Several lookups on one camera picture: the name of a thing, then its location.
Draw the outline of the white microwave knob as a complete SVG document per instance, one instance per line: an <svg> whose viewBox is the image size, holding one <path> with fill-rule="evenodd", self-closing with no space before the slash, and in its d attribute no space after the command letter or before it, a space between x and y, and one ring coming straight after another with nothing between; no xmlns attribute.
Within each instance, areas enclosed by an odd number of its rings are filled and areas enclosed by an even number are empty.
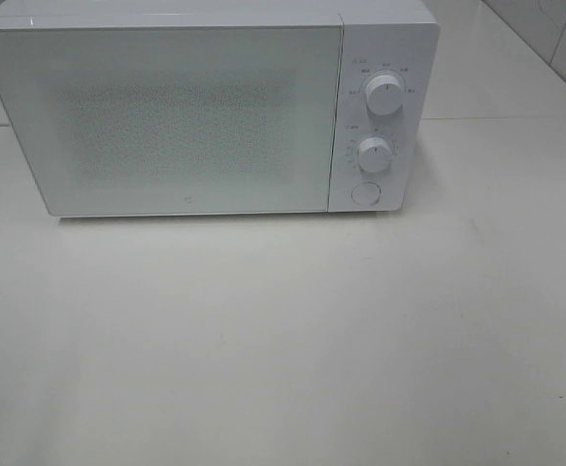
<svg viewBox="0 0 566 466"><path fill-rule="evenodd" d="M389 168L394 156L391 143L381 137L369 137L359 142L357 163L363 172L376 174Z"/></svg>
<svg viewBox="0 0 566 466"><path fill-rule="evenodd" d="M405 85L391 72L383 72L371 78L364 91L367 108L376 116L389 116L403 106Z"/></svg>

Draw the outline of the white microwave door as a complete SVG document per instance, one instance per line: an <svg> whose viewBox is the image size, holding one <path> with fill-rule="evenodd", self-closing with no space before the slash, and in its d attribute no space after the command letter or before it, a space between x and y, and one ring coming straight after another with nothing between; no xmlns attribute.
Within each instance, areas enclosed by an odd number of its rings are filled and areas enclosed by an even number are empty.
<svg viewBox="0 0 566 466"><path fill-rule="evenodd" d="M321 212L342 30L0 31L0 99L50 214Z"/></svg>

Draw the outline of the round white door button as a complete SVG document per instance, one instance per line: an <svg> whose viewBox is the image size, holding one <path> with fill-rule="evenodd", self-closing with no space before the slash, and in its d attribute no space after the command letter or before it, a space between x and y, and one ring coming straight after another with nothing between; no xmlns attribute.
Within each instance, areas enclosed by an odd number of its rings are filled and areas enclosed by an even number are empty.
<svg viewBox="0 0 566 466"><path fill-rule="evenodd" d="M376 183L360 183L351 192L352 201L359 206L374 206L381 198L382 191Z"/></svg>

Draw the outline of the white microwave oven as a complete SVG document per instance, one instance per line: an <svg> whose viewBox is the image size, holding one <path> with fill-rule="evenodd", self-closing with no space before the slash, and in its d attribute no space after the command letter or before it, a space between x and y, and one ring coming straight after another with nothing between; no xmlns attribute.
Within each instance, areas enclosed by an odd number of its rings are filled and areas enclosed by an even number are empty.
<svg viewBox="0 0 566 466"><path fill-rule="evenodd" d="M0 101L58 217L400 209L419 1L6 1Z"/></svg>

